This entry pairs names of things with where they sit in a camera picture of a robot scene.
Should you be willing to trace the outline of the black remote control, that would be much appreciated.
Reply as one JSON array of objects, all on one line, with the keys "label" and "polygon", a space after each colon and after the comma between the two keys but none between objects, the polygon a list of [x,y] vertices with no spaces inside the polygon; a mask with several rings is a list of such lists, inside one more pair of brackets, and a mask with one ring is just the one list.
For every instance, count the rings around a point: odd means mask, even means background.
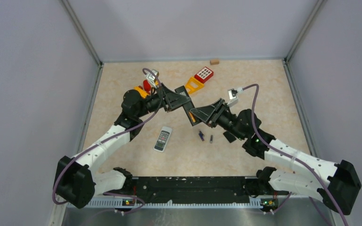
[{"label": "black remote control", "polygon": [[184,86],[180,86],[180,87],[178,87],[178,88],[175,89],[175,92],[176,92],[177,94],[182,95],[182,96],[185,96],[185,97],[187,98],[187,102],[182,105],[183,110],[184,110],[184,112],[186,113],[186,116],[187,116],[190,124],[192,125],[192,127],[198,125],[198,124],[201,122],[201,120],[195,118],[195,119],[196,119],[196,122],[193,123],[192,120],[191,120],[191,118],[190,118],[190,116],[189,116],[190,110],[191,110],[192,108],[194,108],[195,106],[194,106],[194,104],[192,103],[192,100],[191,100],[189,94],[187,93],[186,88],[185,88]]}]

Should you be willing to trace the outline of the orange battery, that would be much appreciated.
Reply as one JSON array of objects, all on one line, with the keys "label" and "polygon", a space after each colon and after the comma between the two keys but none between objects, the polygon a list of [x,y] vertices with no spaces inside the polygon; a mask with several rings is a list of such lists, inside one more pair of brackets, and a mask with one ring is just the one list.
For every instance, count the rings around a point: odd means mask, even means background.
[{"label": "orange battery", "polygon": [[189,116],[190,116],[192,122],[195,123],[196,119],[195,119],[195,117],[193,116],[193,114],[191,112],[189,112]]}]

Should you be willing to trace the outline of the blue battery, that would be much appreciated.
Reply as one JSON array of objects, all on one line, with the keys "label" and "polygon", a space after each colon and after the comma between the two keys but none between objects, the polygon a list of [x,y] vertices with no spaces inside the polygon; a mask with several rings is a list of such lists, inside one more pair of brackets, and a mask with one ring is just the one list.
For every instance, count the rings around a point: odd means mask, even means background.
[{"label": "blue battery", "polygon": [[203,132],[202,131],[199,131],[198,132],[198,135],[199,135],[199,137],[200,137],[200,139],[202,140],[202,141],[204,141],[204,134],[203,134]]}]

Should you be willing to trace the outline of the black battery cover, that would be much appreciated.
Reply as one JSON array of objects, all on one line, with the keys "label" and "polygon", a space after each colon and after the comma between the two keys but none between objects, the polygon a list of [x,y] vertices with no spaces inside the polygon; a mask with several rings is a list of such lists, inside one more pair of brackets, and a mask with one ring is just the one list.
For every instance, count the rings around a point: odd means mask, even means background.
[{"label": "black battery cover", "polygon": [[232,133],[230,133],[229,131],[225,131],[224,133],[223,133],[223,135],[225,136],[225,138],[227,139],[227,141],[229,142],[229,143],[233,143],[234,141],[236,141],[236,137],[232,134]]}]

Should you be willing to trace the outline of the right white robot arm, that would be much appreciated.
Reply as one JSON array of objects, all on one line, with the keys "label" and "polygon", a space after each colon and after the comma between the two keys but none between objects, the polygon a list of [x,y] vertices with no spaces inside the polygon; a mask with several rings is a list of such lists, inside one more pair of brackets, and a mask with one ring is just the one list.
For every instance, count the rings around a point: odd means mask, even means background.
[{"label": "right white robot arm", "polygon": [[260,129],[261,121],[251,109],[233,114],[223,99],[191,108],[187,115],[193,122],[211,128],[220,126],[232,139],[244,141],[242,147],[249,155],[284,165],[296,173],[294,176],[272,167],[258,171],[257,187],[261,193],[290,191],[315,198],[345,216],[351,214],[362,187],[351,162],[326,161],[294,149]]}]

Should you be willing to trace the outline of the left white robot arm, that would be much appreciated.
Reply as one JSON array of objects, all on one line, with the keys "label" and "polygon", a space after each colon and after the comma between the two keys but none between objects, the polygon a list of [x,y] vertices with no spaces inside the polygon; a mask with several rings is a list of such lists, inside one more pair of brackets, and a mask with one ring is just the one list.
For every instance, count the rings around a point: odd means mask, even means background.
[{"label": "left white robot arm", "polygon": [[149,118],[152,119],[161,108],[171,112],[190,103],[191,98],[184,86],[172,91],[162,84],[155,94],[146,97],[135,89],[125,92],[122,112],[109,130],[86,150],[59,160],[52,192],[54,203],[69,202],[80,209],[94,196],[105,192],[116,190],[120,194],[128,194],[132,190],[132,181],[123,172],[112,169],[97,174],[98,169],[117,149],[139,134],[146,124],[141,117],[150,113]]}]

